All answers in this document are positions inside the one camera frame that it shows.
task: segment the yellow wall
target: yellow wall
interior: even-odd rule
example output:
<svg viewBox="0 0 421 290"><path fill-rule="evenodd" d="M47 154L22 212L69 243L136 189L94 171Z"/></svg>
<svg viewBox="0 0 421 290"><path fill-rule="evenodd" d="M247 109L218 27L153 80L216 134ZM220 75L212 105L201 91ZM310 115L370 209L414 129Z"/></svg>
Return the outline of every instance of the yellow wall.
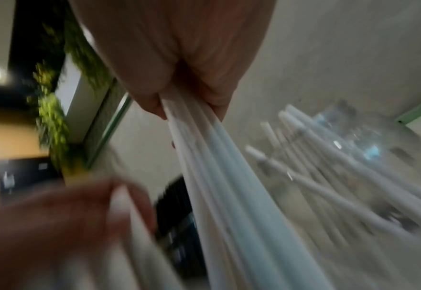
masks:
<svg viewBox="0 0 421 290"><path fill-rule="evenodd" d="M44 156L33 119L27 113L0 109L0 159Z"/></svg>

